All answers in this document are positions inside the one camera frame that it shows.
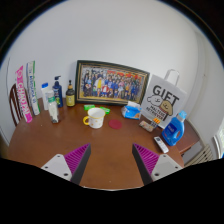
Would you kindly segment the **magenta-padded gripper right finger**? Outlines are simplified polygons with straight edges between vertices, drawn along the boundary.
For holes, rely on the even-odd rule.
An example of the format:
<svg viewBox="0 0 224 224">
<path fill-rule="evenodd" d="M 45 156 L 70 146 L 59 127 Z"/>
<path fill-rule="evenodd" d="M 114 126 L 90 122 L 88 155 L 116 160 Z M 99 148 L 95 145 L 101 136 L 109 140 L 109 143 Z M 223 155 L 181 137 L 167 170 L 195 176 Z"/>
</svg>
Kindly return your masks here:
<svg viewBox="0 0 224 224">
<path fill-rule="evenodd" d="M 184 167 L 181 157 L 175 158 L 171 152 L 157 154 L 137 143 L 132 146 L 132 154 L 144 185 L 164 178 Z"/>
</svg>

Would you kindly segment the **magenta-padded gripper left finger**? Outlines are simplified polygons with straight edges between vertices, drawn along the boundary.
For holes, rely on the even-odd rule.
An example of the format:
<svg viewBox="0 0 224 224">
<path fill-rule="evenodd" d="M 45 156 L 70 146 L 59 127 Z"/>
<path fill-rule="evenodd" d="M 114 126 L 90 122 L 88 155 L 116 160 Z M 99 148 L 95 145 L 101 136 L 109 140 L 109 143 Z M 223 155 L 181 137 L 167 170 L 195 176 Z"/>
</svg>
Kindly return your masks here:
<svg viewBox="0 0 224 224">
<path fill-rule="evenodd" d="M 42 169 L 79 185 L 91 155 L 91 145 L 85 144 L 66 155 L 56 154 Z"/>
</svg>

